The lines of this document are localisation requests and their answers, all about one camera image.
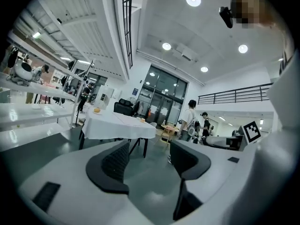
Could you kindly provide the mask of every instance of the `black railing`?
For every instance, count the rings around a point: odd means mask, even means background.
[[[132,0],[123,0],[123,23],[129,68],[133,65],[131,49],[131,4]]]
[[[198,104],[240,103],[269,100],[267,90],[273,83],[198,96]]]

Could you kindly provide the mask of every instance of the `security camera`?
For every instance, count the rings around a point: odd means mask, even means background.
[[[228,28],[233,27],[233,15],[228,7],[220,7],[219,14]]]

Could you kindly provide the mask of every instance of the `ceiling light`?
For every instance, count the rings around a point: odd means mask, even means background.
[[[164,43],[163,44],[163,49],[169,51],[171,49],[171,45],[169,43]]]
[[[248,47],[246,45],[239,46],[240,53],[246,53],[248,51]]]
[[[70,58],[62,58],[62,57],[60,57],[60,58],[63,59],[63,60],[71,61]]]
[[[87,61],[82,61],[82,60],[78,60],[78,61],[81,62],[81,63],[90,64],[90,63],[87,62]]]
[[[197,7],[200,5],[201,0],[187,0],[187,3],[192,7]]]
[[[207,67],[202,67],[202,68],[201,68],[201,72],[206,73],[207,71],[208,71],[208,68],[207,68]]]
[[[222,119],[223,121],[226,121],[224,118],[222,118],[222,117],[220,117],[220,116],[219,116],[219,118]]]
[[[37,38],[39,37],[41,34],[39,32],[35,33],[34,35],[32,35],[33,38]]]

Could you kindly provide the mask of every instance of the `sign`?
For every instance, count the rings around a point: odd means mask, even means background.
[[[136,96],[137,95],[137,92],[138,92],[138,89],[133,89],[133,92],[132,92],[132,95]]]
[[[255,121],[243,126],[243,131],[247,144],[254,143],[259,138],[261,138],[261,133],[259,132],[258,126],[256,125]]]

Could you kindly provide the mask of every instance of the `white shelf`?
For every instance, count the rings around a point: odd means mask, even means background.
[[[56,104],[0,104],[0,127],[72,116],[72,111]]]
[[[34,55],[36,55],[39,58],[43,59],[44,61],[48,62],[52,67],[55,67],[57,70],[63,72],[64,74],[70,75],[74,78],[77,78],[80,81],[83,81],[83,79],[80,76],[75,75],[75,73],[72,73],[70,70],[64,68],[62,65],[60,65],[60,64],[56,63],[55,61],[53,61],[52,59],[48,58],[47,56],[45,56],[44,54],[42,54],[41,52],[39,52],[32,46],[30,46],[28,43],[24,42],[22,39],[20,39],[14,33],[12,33],[12,32],[8,33],[8,37],[11,40],[13,40],[14,42],[16,42],[18,45],[20,45],[21,47],[25,48],[29,52],[33,53]]]
[[[62,133],[66,130],[68,129],[57,123],[49,123],[0,132],[0,152]]]
[[[29,86],[22,86],[14,83],[11,80],[6,80],[7,77],[8,77],[7,74],[0,73],[0,87],[9,88],[12,90],[17,90],[22,92],[32,92],[32,93],[42,94],[49,97],[59,97],[59,98],[76,100],[76,97],[64,92],[63,90],[47,87],[35,82],[31,82]]]

